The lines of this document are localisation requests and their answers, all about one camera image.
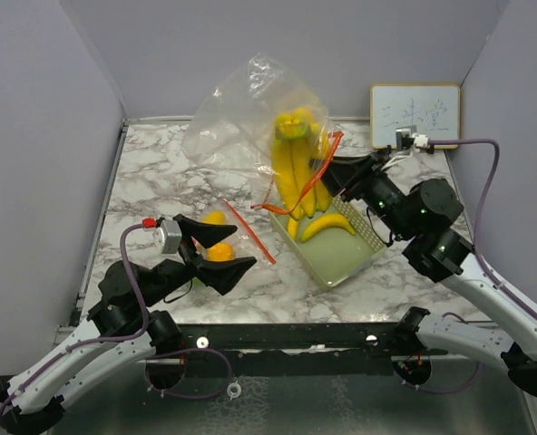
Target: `wall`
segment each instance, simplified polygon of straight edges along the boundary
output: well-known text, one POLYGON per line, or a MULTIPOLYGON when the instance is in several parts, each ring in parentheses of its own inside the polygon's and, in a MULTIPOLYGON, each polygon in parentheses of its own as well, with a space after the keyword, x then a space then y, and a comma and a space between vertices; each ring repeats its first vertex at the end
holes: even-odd
POLYGON ((507 0, 63 2, 130 116, 145 117, 192 115, 258 52, 298 71, 332 114, 367 116, 376 82, 462 82, 507 0))
MULTIPOLYGON (((500 141, 483 217, 486 258, 537 302, 537 0, 512 0, 463 87, 463 134, 500 141)), ((474 216, 492 150, 453 157, 474 216)))
POLYGON ((71 310, 121 121, 61 6, 0 0, 0 374, 48 352, 71 310))

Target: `plastic bag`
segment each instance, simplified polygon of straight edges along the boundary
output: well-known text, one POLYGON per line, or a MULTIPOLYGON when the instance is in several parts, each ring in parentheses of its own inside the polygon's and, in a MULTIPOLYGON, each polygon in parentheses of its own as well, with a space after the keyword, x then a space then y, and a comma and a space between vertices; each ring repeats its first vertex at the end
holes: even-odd
POLYGON ((319 178, 340 138, 327 108, 297 75, 259 54, 205 100, 181 146, 199 166, 246 176, 253 208, 298 220, 327 210, 319 178))
POLYGON ((209 249, 199 246, 199 251, 207 259, 227 261, 233 258, 254 256, 265 266, 274 265, 277 262, 249 224, 226 199, 221 198, 205 208, 198 220, 207 224, 235 225, 238 228, 236 233, 209 249))

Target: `marble tabletop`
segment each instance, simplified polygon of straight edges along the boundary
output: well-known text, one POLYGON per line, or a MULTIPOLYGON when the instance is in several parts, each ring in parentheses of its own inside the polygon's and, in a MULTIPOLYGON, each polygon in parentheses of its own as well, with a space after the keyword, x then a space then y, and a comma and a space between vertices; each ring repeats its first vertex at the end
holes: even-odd
MULTIPOLYGON (((173 304, 152 309, 170 310, 177 323, 249 324, 313 322, 397 321, 411 305, 431 312, 456 312, 468 320, 485 320, 477 308, 442 285, 420 276, 400 254, 405 243, 395 243, 367 270, 341 285, 322 290, 300 261, 272 229, 266 212, 250 210, 247 179, 228 172, 197 168, 181 151, 187 123, 135 124, 127 131, 103 229, 86 289, 83 313, 101 294, 98 283, 107 267, 121 258, 119 237, 129 225, 145 217, 173 217, 182 213, 196 218, 218 196, 228 199, 259 234, 277 259, 273 266, 257 264, 227 295, 196 286, 173 304)), ((345 135, 338 154, 369 152, 369 125, 343 122, 345 135)), ((419 154, 390 169, 392 180, 403 190, 422 179, 444 177, 452 183, 445 155, 419 154)), ((380 230, 382 225, 376 223, 380 230)), ((464 217, 454 228, 468 236, 464 217)), ((151 234, 136 231, 128 237, 131 261, 153 267, 162 261, 151 234)))

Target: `green plastic basket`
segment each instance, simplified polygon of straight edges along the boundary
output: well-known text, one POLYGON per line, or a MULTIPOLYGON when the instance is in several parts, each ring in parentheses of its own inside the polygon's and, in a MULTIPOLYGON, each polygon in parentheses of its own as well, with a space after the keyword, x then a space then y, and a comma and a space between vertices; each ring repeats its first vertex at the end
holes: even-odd
POLYGON ((298 234, 302 234, 315 219, 332 213, 344 215, 356 234, 352 236, 345 229, 330 227, 301 243, 293 240, 287 232, 288 216, 270 215, 275 229, 324 289, 335 287, 350 276, 367 269, 386 250, 386 245, 376 236, 363 214, 339 198, 333 199, 326 213, 318 212, 311 219, 303 217, 298 234))

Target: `black cable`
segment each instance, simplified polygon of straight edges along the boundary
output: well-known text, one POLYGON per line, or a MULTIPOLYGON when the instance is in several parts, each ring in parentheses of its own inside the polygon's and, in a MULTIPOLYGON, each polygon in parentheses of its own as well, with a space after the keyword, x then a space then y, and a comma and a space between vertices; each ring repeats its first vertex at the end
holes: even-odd
POLYGON ((377 234, 377 231, 374 228, 374 223, 371 220, 371 215, 369 214, 369 208, 366 208, 366 214, 367 214, 367 220, 369 221, 369 226, 371 227, 371 229, 373 229, 373 231, 376 234, 377 238, 379 240, 381 240, 382 243, 384 245, 386 245, 387 247, 392 246, 394 244, 394 233, 392 233, 392 232, 389 233, 389 241, 386 242, 383 238, 381 238, 381 236, 379 236, 379 234, 377 234))
POLYGON ((177 300, 182 299, 182 297, 184 297, 185 295, 187 295, 187 294, 190 292, 190 290, 191 290, 192 287, 193 287, 193 284, 194 284, 194 281, 193 281, 193 280, 190 280, 190 287, 188 288, 188 291, 187 291, 186 293, 184 293, 184 294, 182 294, 182 295, 179 295, 179 296, 176 296, 176 297, 170 299, 169 301, 166 301, 166 298, 164 297, 164 298, 163 298, 163 302, 164 302, 165 304, 171 304, 172 302, 176 302, 177 300))

